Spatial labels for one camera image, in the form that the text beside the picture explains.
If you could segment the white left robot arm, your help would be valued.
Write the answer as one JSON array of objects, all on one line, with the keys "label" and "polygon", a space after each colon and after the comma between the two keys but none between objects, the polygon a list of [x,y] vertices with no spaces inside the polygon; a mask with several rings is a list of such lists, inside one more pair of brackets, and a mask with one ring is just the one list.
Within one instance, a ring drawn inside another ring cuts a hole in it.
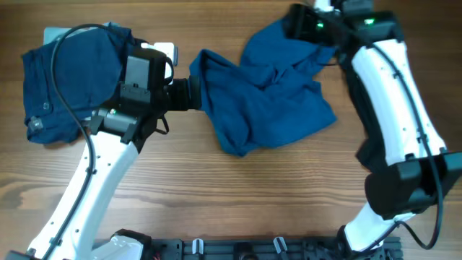
[{"label": "white left robot arm", "polygon": [[26,252],[7,259],[150,259],[152,239],[130,230],[116,231],[95,247],[95,236],[118,184],[145,141],[168,111],[201,107],[197,76],[146,88],[123,84],[121,96],[100,106],[90,119],[90,135],[77,169],[48,223]]}]

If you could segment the black garment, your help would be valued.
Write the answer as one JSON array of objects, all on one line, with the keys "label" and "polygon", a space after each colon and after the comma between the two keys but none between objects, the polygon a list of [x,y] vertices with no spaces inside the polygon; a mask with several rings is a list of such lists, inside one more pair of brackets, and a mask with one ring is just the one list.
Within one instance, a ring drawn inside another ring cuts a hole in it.
[{"label": "black garment", "polygon": [[343,66],[342,70],[350,99],[366,134],[366,139],[359,147],[356,157],[371,173],[384,173],[388,168],[385,161],[385,145],[370,96],[352,66]]}]

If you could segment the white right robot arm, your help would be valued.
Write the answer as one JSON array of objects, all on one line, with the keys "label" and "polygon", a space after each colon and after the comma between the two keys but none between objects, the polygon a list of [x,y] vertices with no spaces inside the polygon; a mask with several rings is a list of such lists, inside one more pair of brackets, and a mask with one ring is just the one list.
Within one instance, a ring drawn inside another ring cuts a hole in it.
[{"label": "white right robot arm", "polygon": [[366,140],[357,159],[369,170],[366,204],[342,226],[332,249],[341,259],[379,257],[388,236],[429,207],[436,219],[430,250],[443,222],[443,200],[461,177],[460,152],[448,151],[427,114],[409,66],[396,15],[371,1],[293,4],[285,35],[334,47]]}]

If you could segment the light blue folded garment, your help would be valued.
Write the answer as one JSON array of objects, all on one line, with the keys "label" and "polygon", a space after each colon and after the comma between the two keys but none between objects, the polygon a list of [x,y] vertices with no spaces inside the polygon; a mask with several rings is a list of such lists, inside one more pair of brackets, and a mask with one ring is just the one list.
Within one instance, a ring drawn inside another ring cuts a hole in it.
[{"label": "light blue folded garment", "polygon": [[[103,25],[120,27],[120,24],[115,23],[115,22],[106,22]],[[46,27],[43,31],[43,45],[45,46],[49,43],[60,40],[65,33],[70,31],[70,29],[71,29],[70,27]],[[94,30],[94,29],[95,27],[86,27],[86,28],[78,29],[74,31],[70,35],[70,37],[76,34],[83,33],[88,30]]]}]

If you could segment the blue t-shirt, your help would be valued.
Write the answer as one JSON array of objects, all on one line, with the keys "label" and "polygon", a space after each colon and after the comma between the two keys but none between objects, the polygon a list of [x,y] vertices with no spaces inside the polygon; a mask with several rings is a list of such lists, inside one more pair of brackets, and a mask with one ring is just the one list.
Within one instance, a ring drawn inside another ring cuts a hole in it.
[{"label": "blue t-shirt", "polygon": [[189,66],[201,87],[201,110],[222,149],[244,157],[258,148],[278,148],[336,122],[314,76],[334,48],[284,35],[277,20],[250,37],[240,63],[203,49]]}]

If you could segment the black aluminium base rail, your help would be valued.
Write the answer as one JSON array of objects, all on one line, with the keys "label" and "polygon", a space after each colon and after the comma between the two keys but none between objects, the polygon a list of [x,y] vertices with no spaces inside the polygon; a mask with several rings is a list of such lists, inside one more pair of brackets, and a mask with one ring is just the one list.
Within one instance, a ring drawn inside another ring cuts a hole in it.
[{"label": "black aluminium base rail", "polygon": [[239,259],[343,259],[335,249],[334,238],[314,237],[262,240],[200,240],[153,239],[148,259],[174,260],[239,260]]}]

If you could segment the folded dark blue shorts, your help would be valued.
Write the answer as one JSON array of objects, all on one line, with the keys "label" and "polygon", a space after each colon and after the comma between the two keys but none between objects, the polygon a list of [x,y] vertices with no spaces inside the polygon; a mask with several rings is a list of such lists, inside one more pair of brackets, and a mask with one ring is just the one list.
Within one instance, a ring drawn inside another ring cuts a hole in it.
[{"label": "folded dark blue shorts", "polygon": [[73,142],[80,130],[65,109],[79,120],[115,93],[135,39],[131,29],[106,26],[23,54],[23,103],[27,139],[38,144]]}]

